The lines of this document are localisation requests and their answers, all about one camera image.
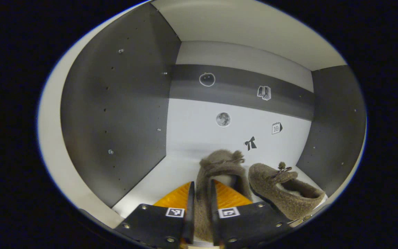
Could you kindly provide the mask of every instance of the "slipper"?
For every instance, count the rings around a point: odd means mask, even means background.
[[[210,211],[212,179],[218,179],[224,175],[229,176],[227,181],[229,186],[251,201],[245,168],[240,165],[243,162],[245,159],[240,151],[231,153],[228,150],[215,151],[200,161],[195,194],[195,236],[199,239],[213,241]]]
[[[284,162],[278,168],[275,170],[265,164],[250,167],[248,179],[255,195],[291,221],[302,218],[322,202],[324,191],[297,180],[297,172],[289,172],[291,167],[285,168]]]

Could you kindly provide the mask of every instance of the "gray wall panel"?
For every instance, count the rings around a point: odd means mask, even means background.
[[[297,167],[332,195],[354,167],[365,136],[366,109],[348,66],[313,71],[314,119]]]
[[[216,81],[203,86],[199,76],[212,73]],[[271,99],[257,96],[259,86],[271,88]],[[175,65],[170,98],[208,101],[313,119],[314,95],[292,83],[242,69],[224,66]]]
[[[110,207],[165,157],[169,76],[179,47],[147,3],[99,32],[68,73],[61,100],[68,154]]]

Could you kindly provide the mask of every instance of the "white ceiling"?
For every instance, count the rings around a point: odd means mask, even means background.
[[[263,49],[311,71],[346,65],[321,36],[255,0],[156,0],[181,41],[217,41]]]

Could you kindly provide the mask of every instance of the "sticker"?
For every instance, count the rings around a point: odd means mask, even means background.
[[[199,82],[203,86],[212,86],[215,84],[216,77],[212,73],[203,73],[201,76],[199,76]]]
[[[169,209],[167,210],[167,214],[165,216],[182,218],[184,212],[185,209],[183,208],[169,207]]]
[[[277,134],[282,131],[282,124],[280,122],[273,123],[273,131],[271,134]]]
[[[230,218],[234,216],[239,216],[239,211],[236,207],[222,208],[218,210],[220,219]]]
[[[216,123],[218,124],[218,126],[222,128],[229,126],[230,122],[231,122],[231,117],[226,112],[221,112],[216,116]]]
[[[259,86],[257,96],[262,97],[263,100],[271,99],[271,88],[269,86]]]
[[[256,149],[256,145],[254,144],[254,137],[251,137],[249,141],[246,141],[244,144],[248,146],[248,151],[250,151],[251,148]]]

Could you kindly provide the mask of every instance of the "black background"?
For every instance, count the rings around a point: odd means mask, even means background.
[[[137,3],[0,1],[0,248],[115,248],[96,233],[116,243],[114,237],[87,222],[47,175],[36,108],[66,50]],[[363,89],[369,132],[362,164],[344,194],[270,247],[398,248],[398,1],[271,4],[344,55]]]

